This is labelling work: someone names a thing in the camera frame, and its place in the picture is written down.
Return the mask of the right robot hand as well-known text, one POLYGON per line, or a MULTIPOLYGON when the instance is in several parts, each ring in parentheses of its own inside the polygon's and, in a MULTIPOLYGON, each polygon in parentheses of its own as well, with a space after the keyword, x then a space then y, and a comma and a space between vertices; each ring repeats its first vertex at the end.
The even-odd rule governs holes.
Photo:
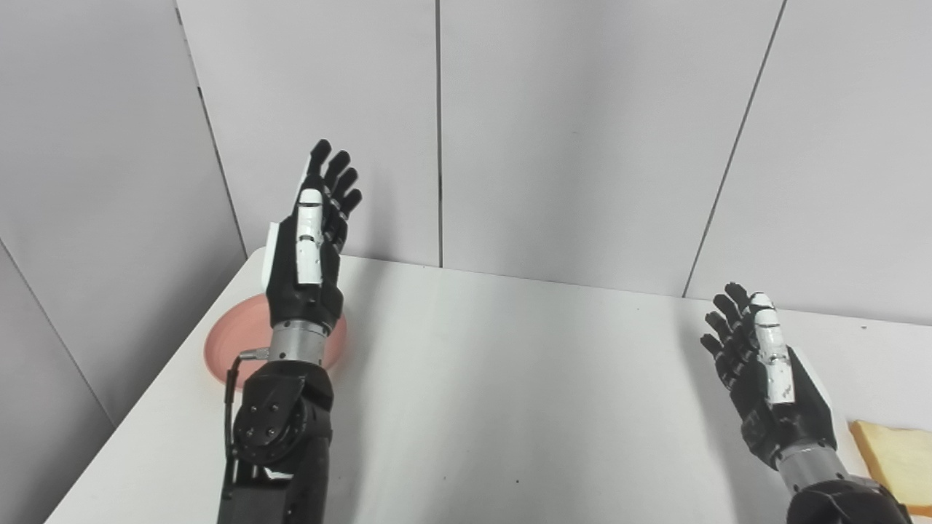
POLYGON ((836 450, 828 402, 783 338, 769 296, 730 282, 713 305, 705 317, 713 332, 700 341, 741 418, 750 452, 775 469, 795 445, 836 450))

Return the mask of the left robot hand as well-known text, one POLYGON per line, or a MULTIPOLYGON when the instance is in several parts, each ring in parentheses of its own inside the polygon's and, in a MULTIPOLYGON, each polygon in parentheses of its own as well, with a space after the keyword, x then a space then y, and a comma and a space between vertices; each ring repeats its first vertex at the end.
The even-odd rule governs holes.
POLYGON ((272 326, 304 321, 329 335, 342 315, 341 253, 362 202, 350 154, 322 139, 310 150, 289 215, 277 222, 265 295, 272 326))

